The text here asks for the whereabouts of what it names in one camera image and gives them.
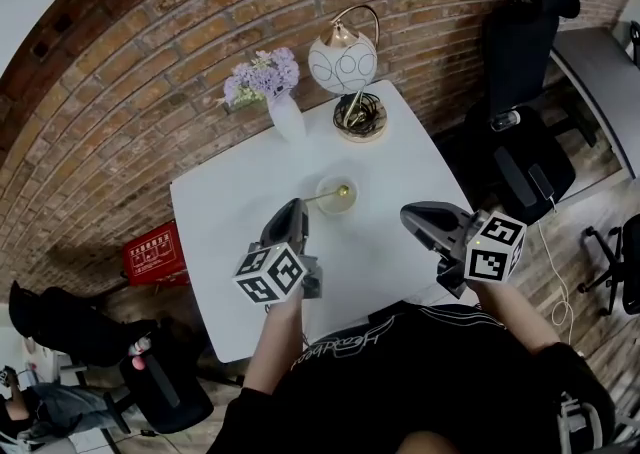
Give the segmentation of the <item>gold table lamp white globe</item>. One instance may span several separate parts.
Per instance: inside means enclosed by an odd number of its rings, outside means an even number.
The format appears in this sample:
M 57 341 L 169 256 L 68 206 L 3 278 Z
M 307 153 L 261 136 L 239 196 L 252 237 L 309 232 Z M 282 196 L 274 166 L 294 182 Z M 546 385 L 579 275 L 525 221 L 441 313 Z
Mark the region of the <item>gold table lamp white globe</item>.
M 372 16 L 373 37 L 345 22 L 350 13 L 359 9 Z M 307 63 L 314 81 L 339 97 L 332 116 L 334 127 L 352 142 L 370 142 L 386 128 L 387 113 L 381 99 L 366 90 L 378 68 L 379 37 L 377 13 L 362 4 L 336 14 L 309 49 Z

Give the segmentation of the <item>white ceramic vase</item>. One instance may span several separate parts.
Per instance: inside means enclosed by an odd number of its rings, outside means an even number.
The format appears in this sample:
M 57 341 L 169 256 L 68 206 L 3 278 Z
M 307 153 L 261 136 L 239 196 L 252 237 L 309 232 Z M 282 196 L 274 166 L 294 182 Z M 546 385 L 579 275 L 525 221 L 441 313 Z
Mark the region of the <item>white ceramic vase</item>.
M 303 115 L 289 93 L 268 99 L 267 106 L 274 127 L 287 142 L 298 144 L 306 137 Z

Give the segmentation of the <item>white square table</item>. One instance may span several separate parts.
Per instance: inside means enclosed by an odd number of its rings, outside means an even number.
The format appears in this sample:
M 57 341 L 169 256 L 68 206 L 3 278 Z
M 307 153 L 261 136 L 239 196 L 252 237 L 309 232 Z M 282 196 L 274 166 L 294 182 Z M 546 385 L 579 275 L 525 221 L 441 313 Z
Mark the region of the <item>white square table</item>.
M 309 340 L 347 328 L 397 301 L 431 304 L 449 296 L 435 280 L 438 257 L 402 225 L 401 208 L 434 200 L 467 208 L 449 166 L 389 81 L 370 92 L 387 125 L 366 143 L 346 140 L 333 123 L 333 102 L 304 114 L 305 137 L 285 141 L 274 129 L 224 151 L 170 187 L 191 285 L 214 351 L 223 362 L 251 356 L 265 310 L 233 282 L 234 270 L 269 219 L 289 200 L 313 199 L 326 178 L 357 189 L 345 213 L 309 207 L 307 252 L 323 271 L 322 295 L 304 305 Z

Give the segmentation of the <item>small white bowl with spoon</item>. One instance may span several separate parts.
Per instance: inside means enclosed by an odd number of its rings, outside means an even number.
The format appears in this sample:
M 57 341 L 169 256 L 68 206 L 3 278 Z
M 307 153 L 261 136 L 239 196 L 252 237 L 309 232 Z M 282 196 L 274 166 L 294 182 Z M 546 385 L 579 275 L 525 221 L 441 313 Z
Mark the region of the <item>small white bowl with spoon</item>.
M 347 176 L 327 176 L 317 185 L 316 195 L 331 192 L 338 186 L 345 184 L 350 188 L 350 193 L 344 197 L 333 196 L 315 201 L 318 208 L 326 215 L 341 215 L 350 211 L 356 204 L 359 191 L 356 182 Z

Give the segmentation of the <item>black phone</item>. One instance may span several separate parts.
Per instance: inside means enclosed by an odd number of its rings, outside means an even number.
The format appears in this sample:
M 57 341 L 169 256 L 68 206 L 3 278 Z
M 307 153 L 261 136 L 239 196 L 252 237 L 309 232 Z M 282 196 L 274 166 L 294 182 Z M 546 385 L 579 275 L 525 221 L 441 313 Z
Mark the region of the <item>black phone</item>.
M 541 196 L 550 202 L 554 202 L 555 190 L 539 164 L 532 165 L 528 170 L 529 176 L 539 190 Z

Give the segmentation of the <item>person's left forearm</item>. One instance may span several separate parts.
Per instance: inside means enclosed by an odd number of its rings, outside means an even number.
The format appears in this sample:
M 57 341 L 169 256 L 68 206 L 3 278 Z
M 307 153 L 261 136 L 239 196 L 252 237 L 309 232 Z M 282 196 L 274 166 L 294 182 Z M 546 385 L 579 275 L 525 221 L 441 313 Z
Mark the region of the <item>person's left forearm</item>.
M 249 362 L 244 388 L 272 394 L 303 350 L 303 289 L 269 308 L 255 352 Z

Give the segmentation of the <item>clear bottle on chair seat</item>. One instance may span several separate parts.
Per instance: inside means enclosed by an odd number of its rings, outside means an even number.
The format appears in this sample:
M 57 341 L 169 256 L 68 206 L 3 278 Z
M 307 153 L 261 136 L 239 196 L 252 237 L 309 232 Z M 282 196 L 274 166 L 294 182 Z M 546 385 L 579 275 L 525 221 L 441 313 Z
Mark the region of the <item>clear bottle on chair seat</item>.
M 508 110 L 494 115 L 490 121 L 490 127 L 494 132 L 503 132 L 521 122 L 520 113 L 515 110 Z

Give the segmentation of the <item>pink and red bottle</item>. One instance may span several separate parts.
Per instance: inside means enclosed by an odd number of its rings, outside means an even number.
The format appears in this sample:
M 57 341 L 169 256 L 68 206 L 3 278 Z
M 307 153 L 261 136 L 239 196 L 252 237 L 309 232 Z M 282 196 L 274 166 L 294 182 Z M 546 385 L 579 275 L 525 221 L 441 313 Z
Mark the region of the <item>pink and red bottle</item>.
M 129 346 L 128 355 L 131 358 L 131 364 L 135 370 L 141 371 L 146 368 L 146 362 L 143 359 L 143 354 L 151 348 L 151 345 L 150 337 L 145 335 Z

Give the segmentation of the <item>purple flower bunch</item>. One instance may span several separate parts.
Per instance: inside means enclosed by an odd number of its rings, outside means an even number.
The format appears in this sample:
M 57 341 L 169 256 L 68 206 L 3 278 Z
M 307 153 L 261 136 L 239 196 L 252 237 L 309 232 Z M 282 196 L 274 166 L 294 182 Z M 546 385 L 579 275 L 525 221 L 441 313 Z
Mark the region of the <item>purple flower bunch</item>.
M 216 107 L 226 105 L 232 109 L 264 102 L 268 107 L 289 95 L 298 84 L 299 65 L 291 49 L 281 47 L 273 51 L 257 51 L 250 63 L 237 64 L 225 80 L 223 97 Z

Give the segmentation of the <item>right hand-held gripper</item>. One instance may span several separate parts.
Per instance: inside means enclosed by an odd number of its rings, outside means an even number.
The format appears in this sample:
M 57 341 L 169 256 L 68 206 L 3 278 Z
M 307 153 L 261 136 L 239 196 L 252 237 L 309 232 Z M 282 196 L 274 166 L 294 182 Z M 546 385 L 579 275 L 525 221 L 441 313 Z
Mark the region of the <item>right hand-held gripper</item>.
M 439 201 L 403 206 L 404 227 L 440 256 L 436 281 L 454 297 L 471 281 L 505 283 L 520 260 L 527 225 L 499 211 L 491 214 Z

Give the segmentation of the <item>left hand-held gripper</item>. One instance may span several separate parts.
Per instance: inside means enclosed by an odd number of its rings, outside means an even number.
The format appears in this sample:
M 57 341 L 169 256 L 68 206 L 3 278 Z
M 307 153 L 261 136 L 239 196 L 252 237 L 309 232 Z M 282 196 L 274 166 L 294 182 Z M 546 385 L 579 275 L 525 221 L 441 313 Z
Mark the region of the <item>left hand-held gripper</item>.
M 309 211 L 294 198 L 281 207 L 261 232 L 260 239 L 241 257 L 232 281 L 253 303 L 283 303 L 298 289 L 305 299 L 322 295 L 318 258 L 307 255 Z

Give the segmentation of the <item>black office chair with jacket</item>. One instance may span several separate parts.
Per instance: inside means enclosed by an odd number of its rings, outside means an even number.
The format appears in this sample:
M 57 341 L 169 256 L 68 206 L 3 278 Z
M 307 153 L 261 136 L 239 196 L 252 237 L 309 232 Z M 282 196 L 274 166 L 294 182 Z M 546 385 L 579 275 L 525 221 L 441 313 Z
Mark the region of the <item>black office chair with jacket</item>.
M 118 396 L 114 389 L 104 390 L 104 399 L 124 433 L 130 431 L 125 412 L 133 408 L 161 434 L 186 430 L 214 411 L 196 376 L 197 351 L 175 337 L 169 319 L 119 323 L 60 288 L 37 295 L 16 282 L 8 311 L 15 329 L 37 344 L 91 367 L 119 369 L 124 389 Z M 152 345 L 143 354 L 146 368 L 138 371 L 128 349 L 145 335 Z

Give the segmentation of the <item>dark desk white legs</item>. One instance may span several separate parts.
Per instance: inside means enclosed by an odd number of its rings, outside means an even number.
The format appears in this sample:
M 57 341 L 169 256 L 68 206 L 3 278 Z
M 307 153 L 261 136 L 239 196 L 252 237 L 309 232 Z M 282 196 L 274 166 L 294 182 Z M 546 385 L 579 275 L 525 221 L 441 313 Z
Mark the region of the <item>dark desk white legs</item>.
M 597 119 L 621 167 L 640 178 L 640 69 L 604 28 L 558 32 L 551 58 Z

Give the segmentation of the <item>small metal spoon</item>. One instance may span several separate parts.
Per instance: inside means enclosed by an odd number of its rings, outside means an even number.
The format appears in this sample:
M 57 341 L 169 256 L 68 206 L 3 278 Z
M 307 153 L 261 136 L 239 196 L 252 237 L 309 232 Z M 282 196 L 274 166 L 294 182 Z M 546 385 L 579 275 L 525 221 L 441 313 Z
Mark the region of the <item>small metal spoon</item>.
M 319 194 L 319 195 L 316 195 L 316 196 L 310 197 L 310 198 L 305 198 L 304 202 L 305 203 L 310 203 L 310 202 L 318 201 L 318 200 L 323 199 L 323 198 L 329 198 L 329 197 L 333 197 L 333 196 L 344 197 L 344 196 L 347 196 L 349 193 L 350 193 L 349 186 L 345 185 L 345 184 L 342 184 L 342 185 L 338 186 L 335 190 L 332 190 L 331 192 L 322 193 L 322 194 Z

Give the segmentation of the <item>person's black printed shirt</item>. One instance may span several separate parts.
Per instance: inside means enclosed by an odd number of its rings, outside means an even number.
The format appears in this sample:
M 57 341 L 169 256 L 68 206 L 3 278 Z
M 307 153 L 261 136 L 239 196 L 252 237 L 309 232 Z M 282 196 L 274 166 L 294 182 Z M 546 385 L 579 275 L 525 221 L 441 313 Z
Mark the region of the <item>person's black printed shirt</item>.
M 396 454 L 420 432 L 459 454 L 562 454 L 567 403 L 587 408 L 574 453 L 610 442 L 614 404 L 570 346 L 531 352 L 477 308 L 404 304 L 312 343 L 273 391 L 242 389 L 207 454 Z

